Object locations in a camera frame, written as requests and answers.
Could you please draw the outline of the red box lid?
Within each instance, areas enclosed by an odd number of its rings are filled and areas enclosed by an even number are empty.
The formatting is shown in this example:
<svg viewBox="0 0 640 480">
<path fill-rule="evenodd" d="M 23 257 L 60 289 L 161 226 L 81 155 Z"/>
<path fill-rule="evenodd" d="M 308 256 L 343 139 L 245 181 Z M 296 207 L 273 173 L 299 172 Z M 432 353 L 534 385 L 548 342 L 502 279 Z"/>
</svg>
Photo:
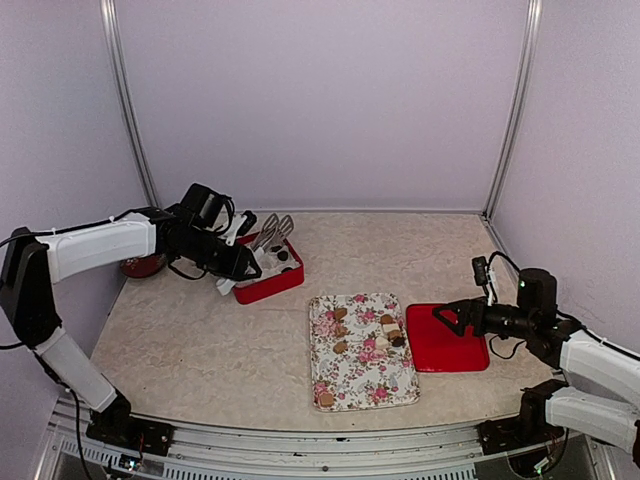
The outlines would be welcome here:
<svg viewBox="0 0 640 480">
<path fill-rule="evenodd" d="M 468 328 L 463 337 L 449 330 L 434 315 L 439 304 L 411 304 L 406 309 L 406 331 L 419 373 L 469 373 L 486 370 L 490 358 L 484 336 Z"/>
</svg>

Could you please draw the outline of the silver metal serving tongs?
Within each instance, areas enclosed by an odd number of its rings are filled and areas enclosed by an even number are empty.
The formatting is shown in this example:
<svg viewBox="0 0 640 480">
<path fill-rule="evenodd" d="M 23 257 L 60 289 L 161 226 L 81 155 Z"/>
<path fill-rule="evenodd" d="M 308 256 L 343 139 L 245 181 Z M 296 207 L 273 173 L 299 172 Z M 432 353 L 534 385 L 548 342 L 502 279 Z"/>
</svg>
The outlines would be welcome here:
<svg viewBox="0 0 640 480">
<path fill-rule="evenodd" d="M 272 213 L 264 221 L 257 237 L 252 241 L 249 249 L 252 251 L 253 258 L 259 262 L 261 257 L 273 245 L 282 245 L 284 240 L 294 230 L 294 221 L 290 215 L 279 218 L 276 213 Z M 230 279 L 218 280 L 216 288 L 223 296 L 228 295 L 232 288 L 238 283 Z"/>
</svg>

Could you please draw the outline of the brown cube chocolate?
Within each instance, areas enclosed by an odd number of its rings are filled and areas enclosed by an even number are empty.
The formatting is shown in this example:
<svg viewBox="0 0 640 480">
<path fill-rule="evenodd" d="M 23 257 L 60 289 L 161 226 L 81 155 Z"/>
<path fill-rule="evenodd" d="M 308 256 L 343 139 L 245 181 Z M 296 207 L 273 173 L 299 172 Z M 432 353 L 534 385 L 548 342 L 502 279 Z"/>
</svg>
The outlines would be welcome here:
<svg viewBox="0 0 640 480">
<path fill-rule="evenodd" d="M 333 347 L 333 351 L 336 354 L 344 353 L 347 349 L 348 349 L 348 343 L 346 341 L 338 342 Z"/>
</svg>

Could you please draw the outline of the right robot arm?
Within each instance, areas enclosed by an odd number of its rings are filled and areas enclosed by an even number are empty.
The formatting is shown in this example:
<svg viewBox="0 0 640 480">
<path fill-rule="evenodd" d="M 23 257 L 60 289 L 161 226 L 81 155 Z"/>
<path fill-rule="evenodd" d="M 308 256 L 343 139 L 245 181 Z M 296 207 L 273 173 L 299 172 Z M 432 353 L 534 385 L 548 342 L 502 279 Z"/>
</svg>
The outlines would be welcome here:
<svg viewBox="0 0 640 480">
<path fill-rule="evenodd" d="M 457 336 L 517 338 L 547 366 L 581 376 L 615 394 L 588 394 L 558 379 L 523 391 L 519 413 L 479 426 L 484 453 L 549 440 L 570 430 L 639 456 L 639 356 L 597 337 L 576 318 L 559 312 L 557 280 L 544 269 L 518 274 L 515 305 L 488 298 L 441 305 L 433 315 Z"/>
</svg>

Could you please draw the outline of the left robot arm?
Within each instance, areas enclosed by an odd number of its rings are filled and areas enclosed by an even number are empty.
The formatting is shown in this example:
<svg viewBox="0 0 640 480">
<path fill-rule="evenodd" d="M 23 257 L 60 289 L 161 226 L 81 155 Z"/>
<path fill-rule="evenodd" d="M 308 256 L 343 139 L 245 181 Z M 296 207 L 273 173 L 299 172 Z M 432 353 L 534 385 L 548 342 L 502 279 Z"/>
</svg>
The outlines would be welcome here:
<svg viewBox="0 0 640 480">
<path fill-rule="evenodd" d="M 123 260 L 160 254 L 188 259 L 205 274 L 242 282 L 260 275 L 254 253 L 236 240 L 157 208 L 66 229 L 15 230 L 2 240 L 1 309 L 20 345 L 31 350 L 55 379 L 93 412 L 102 430 L 121 445 L 140 434 L 129 403 L 65 329 L 58 294 L 104 275 L 101 287 L 114 299 Z"/>
</svg>

